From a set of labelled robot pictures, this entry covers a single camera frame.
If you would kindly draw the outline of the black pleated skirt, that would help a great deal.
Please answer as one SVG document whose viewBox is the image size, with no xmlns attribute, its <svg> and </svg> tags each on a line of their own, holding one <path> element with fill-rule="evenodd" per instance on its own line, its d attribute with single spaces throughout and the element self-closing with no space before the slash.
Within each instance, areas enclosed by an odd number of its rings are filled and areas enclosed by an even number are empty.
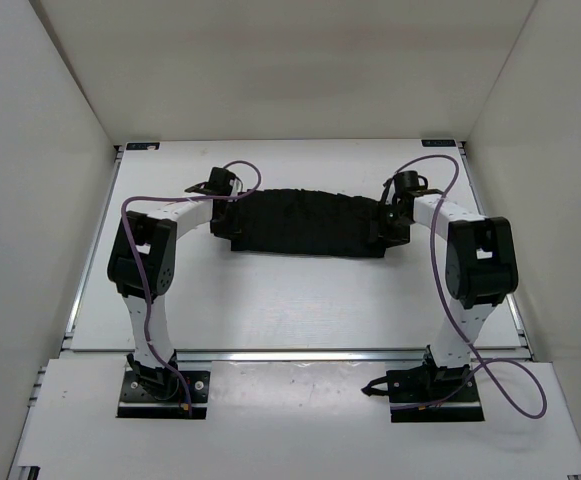
<svg viewBox="0 0 581 480">
<path fill-rule="evenodd" d="M 378 202 L 303 189 L 262 190 L 239 200 L 222 237 L 234 251 L 382 258 Z"/>
</svg>

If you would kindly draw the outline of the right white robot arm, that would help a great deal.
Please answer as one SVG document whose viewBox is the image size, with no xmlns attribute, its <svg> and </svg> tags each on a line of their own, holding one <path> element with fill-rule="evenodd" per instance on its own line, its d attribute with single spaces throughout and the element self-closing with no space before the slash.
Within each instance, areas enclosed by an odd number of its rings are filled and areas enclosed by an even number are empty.
<svg viewBox="0 0 581 480">
<path fill-rule="evenodd" d="M 454 377 L 468 368 L 471 346 L 485 320 L 518 286 L 510 223 L 485 217 L 442 197 L 415 171 L 395 174 L 383 185 L 378 209 L 378 238 L 387 246 L 410 241 L 410 227 L 424 226 L 431 238 L 446 242 L 442 292 L 451 299 L 446 319 L 428 347 L 433 366 L 418 376 L 419 391 L 441 400 L 454 388 Z"/>
</svg>

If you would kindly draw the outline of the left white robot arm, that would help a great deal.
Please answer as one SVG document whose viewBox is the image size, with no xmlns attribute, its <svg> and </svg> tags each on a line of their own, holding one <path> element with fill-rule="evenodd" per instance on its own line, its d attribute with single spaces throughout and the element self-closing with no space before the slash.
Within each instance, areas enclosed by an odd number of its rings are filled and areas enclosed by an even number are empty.
<svg viewBox="0 0 581 480">
<path fill-rule="evenodd" d="M 251 193 L 225 165 L 214 167 L 209 178 L 189 187 L 184 197 L 139 195 L 121 204 L 107 276 L 131 317 L 135 349 L 129 364 L 155 397 L 167 398 L 179 385 L 165 309 L 177 241 L 205 224 L 220 238 L 234 238 L 238 201 Z"/>
</svg>

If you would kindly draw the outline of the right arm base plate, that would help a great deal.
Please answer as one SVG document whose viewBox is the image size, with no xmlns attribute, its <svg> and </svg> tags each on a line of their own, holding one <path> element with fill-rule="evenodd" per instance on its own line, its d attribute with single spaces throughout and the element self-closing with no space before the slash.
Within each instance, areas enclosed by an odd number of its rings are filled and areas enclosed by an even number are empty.
<svg viewBox="0 0 581 480">
<path fill-rule="evenodd" d="M 387 397 L 392 423 L 474 423 L 485 415 L 473 380 L 460 373 L 450 380 L 434 379 L 432 369 L 423 365 L 388 370 L 371 380 L 361 392 Z"/>
</svg>

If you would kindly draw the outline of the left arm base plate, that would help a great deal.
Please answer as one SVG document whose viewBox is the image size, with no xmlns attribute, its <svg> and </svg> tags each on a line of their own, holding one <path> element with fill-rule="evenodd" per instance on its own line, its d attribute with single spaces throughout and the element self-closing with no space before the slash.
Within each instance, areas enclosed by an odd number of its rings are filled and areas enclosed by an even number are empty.
<svg viewBox="0 0 581 480">
<path fill-rule="evenodd" d="M 179 379 L 162 388 L 140 381 L 130 368 L 124 372 L 117 406 L 118 418 L 159 420 L 204 420 L 210 393 L 211 372 L 182 371 L 187 382 L 192 408 L 185 401 L 185 391 Z"/>
</svg>

